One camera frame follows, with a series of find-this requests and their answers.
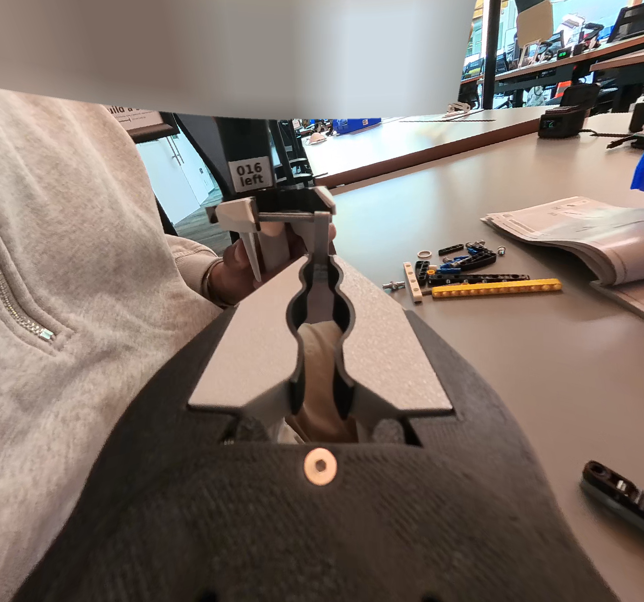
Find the black display device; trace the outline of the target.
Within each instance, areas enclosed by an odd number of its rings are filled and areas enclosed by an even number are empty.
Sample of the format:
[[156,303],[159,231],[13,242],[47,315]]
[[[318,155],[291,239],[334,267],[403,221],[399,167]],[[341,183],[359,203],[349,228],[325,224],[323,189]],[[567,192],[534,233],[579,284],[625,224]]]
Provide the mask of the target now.
[[600,85],[596,83],[569,86],[563,93],[559,106],[546,110],[541,116],[537,136],[550,140],[577,136],[596,104],[600,89]]

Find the person's left forearm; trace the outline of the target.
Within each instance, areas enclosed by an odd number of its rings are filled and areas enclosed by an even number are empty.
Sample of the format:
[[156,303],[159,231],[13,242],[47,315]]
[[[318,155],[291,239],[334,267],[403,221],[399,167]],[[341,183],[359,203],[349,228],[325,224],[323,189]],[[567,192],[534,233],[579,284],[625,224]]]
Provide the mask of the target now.
[[223,259],[207,246],[182,238],[165,235],[173,260],[184,282],[201,297],[220,308],[229,306],[211,286],[211,273]]

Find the instruction booklet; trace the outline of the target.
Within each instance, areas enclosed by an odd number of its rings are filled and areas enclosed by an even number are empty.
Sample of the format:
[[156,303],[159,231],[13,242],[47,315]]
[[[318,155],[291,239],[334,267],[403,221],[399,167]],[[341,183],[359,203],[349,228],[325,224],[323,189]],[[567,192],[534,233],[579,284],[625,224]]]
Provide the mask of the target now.
[[577,256],[592,286],[643,317],[643,209],[574,196],[511,212],[489,213],[488,226],[527,244]]

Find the white lego beam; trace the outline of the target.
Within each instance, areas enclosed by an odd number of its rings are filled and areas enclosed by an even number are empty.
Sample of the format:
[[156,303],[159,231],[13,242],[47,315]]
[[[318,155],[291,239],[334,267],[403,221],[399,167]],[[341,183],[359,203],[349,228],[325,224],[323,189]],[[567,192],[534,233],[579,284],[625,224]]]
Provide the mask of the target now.
[[403,263],[405,273],[405,287],[407,288],[410,299],[414,305],[420,305],[423,302],[423,292],[415,275],[414,265],[410,261]]

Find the wood-edged table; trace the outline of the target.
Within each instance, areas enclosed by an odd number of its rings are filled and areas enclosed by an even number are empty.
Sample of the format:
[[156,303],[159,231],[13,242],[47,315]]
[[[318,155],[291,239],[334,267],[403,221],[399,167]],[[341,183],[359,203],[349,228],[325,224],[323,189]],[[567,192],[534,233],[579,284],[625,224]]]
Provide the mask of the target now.
[[305,146],[318,186],[337,188],[536,133],[543,107],[389,119]]

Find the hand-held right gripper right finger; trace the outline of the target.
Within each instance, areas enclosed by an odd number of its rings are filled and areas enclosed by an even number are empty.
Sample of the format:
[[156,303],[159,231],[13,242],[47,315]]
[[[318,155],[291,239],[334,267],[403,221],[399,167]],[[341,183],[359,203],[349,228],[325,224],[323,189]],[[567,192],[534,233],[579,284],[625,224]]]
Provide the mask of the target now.
[[410,322],[410,314],[338,256],[333,317],[333,394],[341,417],[432,417],[453,405]]

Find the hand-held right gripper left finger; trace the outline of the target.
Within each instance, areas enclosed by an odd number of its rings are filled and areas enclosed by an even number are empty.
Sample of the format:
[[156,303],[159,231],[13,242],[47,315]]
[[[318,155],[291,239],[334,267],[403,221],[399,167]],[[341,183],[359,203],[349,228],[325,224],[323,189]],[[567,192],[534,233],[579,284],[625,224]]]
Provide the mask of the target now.
[[288,309],[303,295],[304,255],[234,309],[188,405],[239,417],[286,417],[302,400],[301,341]]

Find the white door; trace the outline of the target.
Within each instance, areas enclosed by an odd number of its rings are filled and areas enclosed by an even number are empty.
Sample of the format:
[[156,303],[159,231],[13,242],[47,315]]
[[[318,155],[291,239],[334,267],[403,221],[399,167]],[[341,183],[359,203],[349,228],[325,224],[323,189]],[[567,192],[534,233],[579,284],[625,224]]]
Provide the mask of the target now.
[[221,201],[219,185],[182,132],[137,144],[137,149],[155,196],[173,225]]

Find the black metal pole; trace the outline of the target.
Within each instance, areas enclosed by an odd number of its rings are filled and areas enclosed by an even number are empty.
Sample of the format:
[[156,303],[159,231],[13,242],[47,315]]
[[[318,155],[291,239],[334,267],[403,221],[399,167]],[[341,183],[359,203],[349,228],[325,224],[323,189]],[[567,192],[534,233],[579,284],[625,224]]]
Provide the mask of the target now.
[[502,0],[488,0],[487,29],[485,32],[486,59],[482,84],[482,108],[484,110],[490,110],[493,107],[501,7]]

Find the person's left hand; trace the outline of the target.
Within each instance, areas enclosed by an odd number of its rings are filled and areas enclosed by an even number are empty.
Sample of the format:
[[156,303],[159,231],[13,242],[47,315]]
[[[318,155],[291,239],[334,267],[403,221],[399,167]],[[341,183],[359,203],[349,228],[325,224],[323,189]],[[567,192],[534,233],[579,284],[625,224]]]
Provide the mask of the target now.
[[272,271],[266,270],[261,262],[261,280],[255,278],[245,245],[238,238],[224,251],[221,261],[213,265],[209,271],[206,283],[208,298],[220,307],[236,305],[294,261],[306,255],[305,241],[295,233],[292,226],[286,225],[286,237],[289,260]]

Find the beige trousers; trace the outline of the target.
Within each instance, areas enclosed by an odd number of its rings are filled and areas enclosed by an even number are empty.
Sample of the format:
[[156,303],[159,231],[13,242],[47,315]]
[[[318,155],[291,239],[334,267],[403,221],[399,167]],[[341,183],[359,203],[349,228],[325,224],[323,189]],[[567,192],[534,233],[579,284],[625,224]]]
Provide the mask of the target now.
[[300,410],[288,423],[306,442],[357,442],[356,423],[340,417],[333,394],[334,349],[341,329],[334,321],[323,321],[304,323],[298,332],[303,342],[305,393]]

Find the black framed marker sign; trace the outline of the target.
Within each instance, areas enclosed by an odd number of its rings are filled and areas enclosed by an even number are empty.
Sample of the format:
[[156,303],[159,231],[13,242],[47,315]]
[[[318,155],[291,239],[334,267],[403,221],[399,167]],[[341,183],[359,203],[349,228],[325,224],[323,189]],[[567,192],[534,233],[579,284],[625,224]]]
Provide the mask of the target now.
[[150,142],[180,133],[177,120],[171,112],[140,108],[104,106],[125,129],[135,144]]

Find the grey lego beam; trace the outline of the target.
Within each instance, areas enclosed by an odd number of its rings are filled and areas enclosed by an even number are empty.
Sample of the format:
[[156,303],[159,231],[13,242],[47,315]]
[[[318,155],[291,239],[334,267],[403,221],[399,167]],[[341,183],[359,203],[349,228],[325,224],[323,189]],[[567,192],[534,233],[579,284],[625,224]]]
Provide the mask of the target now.
[[314,217],[314,250],[312,255],[312,286],[308,296],[308,322],[311,324],[332,319],[334,294],[329,288],[329,244],[334,236],[329,213],[316,212]]

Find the yellow lego beam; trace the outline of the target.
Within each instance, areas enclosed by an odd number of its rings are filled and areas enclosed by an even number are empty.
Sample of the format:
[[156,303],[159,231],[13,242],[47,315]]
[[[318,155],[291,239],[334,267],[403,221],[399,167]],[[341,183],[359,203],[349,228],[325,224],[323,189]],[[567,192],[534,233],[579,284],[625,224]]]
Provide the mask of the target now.
[[430,291],[430,296],[434,300],[446,300],[451,298],[472,298],[506,294],[559,292],[562,290],[562,287],[562,283],[557,278],[495,283],[450,284],[433,287]]

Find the far cluttered desk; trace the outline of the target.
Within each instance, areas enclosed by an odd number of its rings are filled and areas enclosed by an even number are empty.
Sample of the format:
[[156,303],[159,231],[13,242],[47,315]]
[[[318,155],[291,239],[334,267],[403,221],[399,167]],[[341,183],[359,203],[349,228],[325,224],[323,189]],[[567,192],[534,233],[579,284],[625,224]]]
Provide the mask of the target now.
[[643,48],[643,4],[620,10],[608,39],[592,49],[581,50],[585,42],[574,47],[551,49],[553,57],[495,75],[493,95],[511,98],[511,106],[524,104],[523,92],[536,86],[556,87],[562,82],[578,83],[591,72],[591,67]]

